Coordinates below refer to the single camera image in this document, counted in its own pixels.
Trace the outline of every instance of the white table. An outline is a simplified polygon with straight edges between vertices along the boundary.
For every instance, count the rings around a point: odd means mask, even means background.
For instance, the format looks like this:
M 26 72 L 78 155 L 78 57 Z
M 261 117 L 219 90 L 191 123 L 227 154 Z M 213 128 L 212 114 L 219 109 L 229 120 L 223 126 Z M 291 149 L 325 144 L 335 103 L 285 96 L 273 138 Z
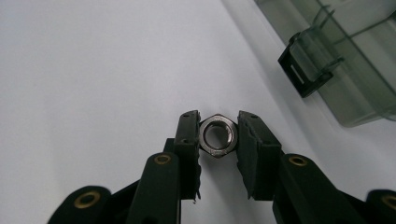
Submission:
M 284 48 L 253 0 L 1 1 L 0 223 L 44 223 L 76 189 L 136 181 L 193 109 L 259 115 L 360 199 L 396 189 L 395 123 L 341 127 L 317 94 L 300 98 Z M 271 203 L 247 200 L 235 153 L 200 163 L 182 223 L 275 223 Z

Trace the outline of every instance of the hex nut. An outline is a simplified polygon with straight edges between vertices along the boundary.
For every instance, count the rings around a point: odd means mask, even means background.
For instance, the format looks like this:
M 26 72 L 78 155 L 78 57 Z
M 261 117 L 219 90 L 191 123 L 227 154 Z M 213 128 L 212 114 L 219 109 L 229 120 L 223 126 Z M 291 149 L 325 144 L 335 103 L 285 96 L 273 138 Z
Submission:
M 212 146 L 207 139 L 207 133 L 212 128 L 221 128 L 227 133 L 227 141 L 221 146 Z M 221 158 L 235 149 L 238 141 L 236 125 L 221 114 L 216 114 L 202 122 L 199 130 L 199 143 L 202 150 L 215 158 Z

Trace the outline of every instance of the gray surface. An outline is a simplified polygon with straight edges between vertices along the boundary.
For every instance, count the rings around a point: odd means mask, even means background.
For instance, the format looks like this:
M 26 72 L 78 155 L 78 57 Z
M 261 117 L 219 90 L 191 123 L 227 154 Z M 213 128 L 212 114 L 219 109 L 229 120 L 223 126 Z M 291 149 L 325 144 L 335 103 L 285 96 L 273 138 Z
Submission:
M 299 97 L 283 48 L 253 1 L 1 1 L 0 223 L 44 223 L 75 189 L 132 183 L 192 109 L 261 116 L 361 199 L 396 189 L 395 124 L 341 127 L 318 95 Z M 274 223 L 235 153 L 201 154 L 202 200 L 183 202 L 182 223 Z

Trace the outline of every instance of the transparent container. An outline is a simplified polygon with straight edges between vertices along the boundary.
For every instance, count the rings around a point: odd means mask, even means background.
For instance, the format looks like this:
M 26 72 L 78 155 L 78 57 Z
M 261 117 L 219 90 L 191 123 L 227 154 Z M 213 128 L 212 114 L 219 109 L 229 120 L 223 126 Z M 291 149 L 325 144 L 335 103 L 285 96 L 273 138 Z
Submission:
M 296 44 L 290 48 L 302 66 L 312 64 L 298 57 L 301 52 L 313 52 L 311 59 L 316 64 L 328 62 L 329 58 L 343 59 L 332 70 L 333 77 L 318 89 L 342 125 L 354 127 L 381 118 L 396 120 L 395 0 L 256 3 L 285 44 L 299 32 L 311 33 L 305 38 L 307 41 L 324 39 L 319 44 Z

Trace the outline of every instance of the metal nut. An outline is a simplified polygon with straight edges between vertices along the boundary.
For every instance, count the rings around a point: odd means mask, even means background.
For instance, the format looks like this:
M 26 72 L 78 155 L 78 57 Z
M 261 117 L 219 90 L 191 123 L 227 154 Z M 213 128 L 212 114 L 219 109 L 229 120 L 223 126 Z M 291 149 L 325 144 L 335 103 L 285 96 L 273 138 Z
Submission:
M 201 124 L 199 143 L 201 148 L 220 158 L 232 152 L 238 140 L 235 124 L 221 114 L 214 115 Z

